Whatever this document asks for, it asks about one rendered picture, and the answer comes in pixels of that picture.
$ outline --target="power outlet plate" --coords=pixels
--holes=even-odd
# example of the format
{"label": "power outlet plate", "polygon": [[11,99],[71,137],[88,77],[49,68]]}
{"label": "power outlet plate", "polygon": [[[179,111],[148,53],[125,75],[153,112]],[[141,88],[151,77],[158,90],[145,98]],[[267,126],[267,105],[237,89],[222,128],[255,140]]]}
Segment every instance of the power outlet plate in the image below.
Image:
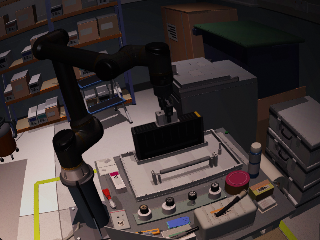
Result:
{"label": "power outlet plate", "polygon": [[306,1],[300,1],[300,0],[294,0],[294,9],[298,10],[300,12],[308,13],[308,2]]}

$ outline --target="white floor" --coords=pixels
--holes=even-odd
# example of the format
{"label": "white floor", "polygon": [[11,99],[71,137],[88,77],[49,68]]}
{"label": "white floor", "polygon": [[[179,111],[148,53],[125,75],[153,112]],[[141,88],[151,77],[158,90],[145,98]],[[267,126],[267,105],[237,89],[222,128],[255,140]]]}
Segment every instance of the white floor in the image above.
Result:
{"label": "white floor", "polygon": [[[100,142],[82,156],[83,160],[94,169],[95,162],[98,160],[119,156],[134,150],[132,127],[156,121],[155,112],[159,111],[160,107],[153,89],[137,92],[135,96],[137,105],[127,106],[133,124],[128,122],[123,108],[118,111],[112,108],[96,115],[104,126],[104,136]],[[20,151],[14,154],[14,160],[28,159],[28,163],[22,193],[17,240],[35,239],[34,184],[38,181],[60,177],[61,166],[56,158],[52,140],[54,135],[63,129],[70,129],[70,124],[67,121],[18,135],[18,138],[20,138],[17,145]],[[5,162],[0,164],[6,164],[10,161],[12,161],[11,158],[7,157]],[[101,199],[104,200],[97,177],[94,178],[94,182]],[[75,203],[69,190],[60,181],[39,186],[41,240],[61,240],[69,235],[72,231],[69,208],[74,206]],[[298,240],[318,240],[320,206],[305,212],[302,217],[287,218],[284,222]]]}

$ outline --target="knob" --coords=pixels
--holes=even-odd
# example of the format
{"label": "knob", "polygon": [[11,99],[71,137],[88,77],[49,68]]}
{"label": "knob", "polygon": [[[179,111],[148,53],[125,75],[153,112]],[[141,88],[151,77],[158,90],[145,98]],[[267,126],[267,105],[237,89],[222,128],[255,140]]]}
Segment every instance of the knob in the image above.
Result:
{"label": "knob", "polygon": [[217,183],[217,182],[214,182],[214,183],[212,183],[212,185],[211,185],[211,191],[212,192],[214,192],[214,193],[216,193],[216,192],[218,192],[219,191],[219,183]]}
{"label": "knob", "polygon": [[166,200],[165,200],[165,204],[168,206],[168,207],[172,207],[175,205],[175,199],[173,197],[168,197]]}
{"label": "knob", "polygon": [[195,191],[189,192],[188,198],[190,201],[195,201],[197,199],[197,193]]}
{"label": "knob", "polygon": [[148,214],[149,213],[149,207],[147,205],[141,205],[140,206],[140,212],[142,214]]}

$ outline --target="green lid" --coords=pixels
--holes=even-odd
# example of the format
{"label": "green lid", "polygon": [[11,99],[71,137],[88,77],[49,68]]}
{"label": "green lid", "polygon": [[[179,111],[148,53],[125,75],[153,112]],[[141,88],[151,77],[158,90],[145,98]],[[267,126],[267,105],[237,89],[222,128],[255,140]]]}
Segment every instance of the green lid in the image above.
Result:
{"label": "green lid", "polygon": [[255,21],[229,21],[194,25],[196,29],[229,40],[246,49],[300,44],[305,40]]}

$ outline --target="black panel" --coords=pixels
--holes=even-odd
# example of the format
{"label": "black panel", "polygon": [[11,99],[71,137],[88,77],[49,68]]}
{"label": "black panel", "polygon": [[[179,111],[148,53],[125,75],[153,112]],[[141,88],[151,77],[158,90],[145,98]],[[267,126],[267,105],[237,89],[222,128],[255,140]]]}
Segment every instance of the black panel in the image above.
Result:
{"label": "black panel", "polygon": [[194,112],[180,122],[158,127],[154,122],[131,128],[138,160],[146,160],[205,142],[204,120]]}

